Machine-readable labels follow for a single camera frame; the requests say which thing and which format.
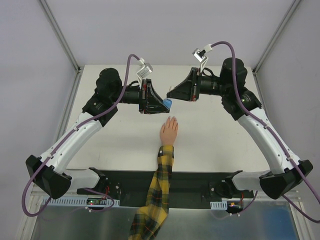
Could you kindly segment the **blue nail polish bottle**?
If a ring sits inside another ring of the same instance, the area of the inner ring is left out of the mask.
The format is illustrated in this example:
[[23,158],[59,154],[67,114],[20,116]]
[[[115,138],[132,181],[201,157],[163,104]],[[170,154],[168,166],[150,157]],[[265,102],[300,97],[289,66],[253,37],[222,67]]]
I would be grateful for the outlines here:
[[162,101],[162,104],[168,109],[170,110],[171,109],[171,106],[172,106],[172,100],[170,98],[165,98],[163,99]]

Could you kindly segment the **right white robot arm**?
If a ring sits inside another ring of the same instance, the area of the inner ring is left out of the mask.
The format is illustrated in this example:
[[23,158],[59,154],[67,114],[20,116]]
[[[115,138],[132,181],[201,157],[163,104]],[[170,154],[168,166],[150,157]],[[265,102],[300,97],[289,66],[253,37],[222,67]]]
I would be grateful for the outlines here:
[[226,58],[218,76],[205,67],[191,68],[188,76],[167,93],[170,99],[195,102],[201,94],[221,97],[223,108],[251,136],[267,161],[266,171],[238,170],[214,187],[222,198],[237,197],[242,191],[262,191],[278,199],[298,186],[312,171],[312,163],[302,160],[283,142],[261,102],[245,87],[248,71],[242,60]]

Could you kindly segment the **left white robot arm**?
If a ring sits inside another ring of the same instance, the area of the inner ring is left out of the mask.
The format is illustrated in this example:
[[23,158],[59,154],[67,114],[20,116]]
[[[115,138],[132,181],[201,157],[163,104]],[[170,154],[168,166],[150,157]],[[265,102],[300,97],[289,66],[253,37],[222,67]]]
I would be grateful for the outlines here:
[[148,115],[169,113],[172,105],[171,100],[162,99],[156,93],[150,79],[144,79],[141,85],[133,81],[123,86],[116,69],[103,69],[96,80],[93,96],[70,129],[41,156],[31,155],[26,160],[33,182],[52,199],[84,188],[96,195],[105,191],[106,176],[101,171],[94,167],[67,170],[67,166],[82,146],[117,113],[117,107],[112,106],[118,98],[123,104],[137,104],[139,112]]

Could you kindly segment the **yellow plaid sleeve forearm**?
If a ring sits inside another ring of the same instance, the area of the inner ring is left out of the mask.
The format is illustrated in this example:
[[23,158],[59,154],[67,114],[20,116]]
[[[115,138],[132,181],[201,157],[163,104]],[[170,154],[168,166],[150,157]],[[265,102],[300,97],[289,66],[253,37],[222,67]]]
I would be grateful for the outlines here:
[[169,215],[169,195],[174,164],[174,147],[163,145],[157,156],[157,170],[153,173],[145,205],[133,218],[129,240],[153,240]]

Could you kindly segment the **mannequin hand with nails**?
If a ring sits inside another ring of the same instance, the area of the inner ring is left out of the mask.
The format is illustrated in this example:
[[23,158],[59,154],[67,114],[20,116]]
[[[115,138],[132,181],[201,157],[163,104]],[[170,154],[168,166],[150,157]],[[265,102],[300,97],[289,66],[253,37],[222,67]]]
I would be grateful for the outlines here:
[[178,135],[179,125],[176,117],[168,117],[166,122],[162,125],[160,129],[160,141],[163,146],[173,146],[177,135]]

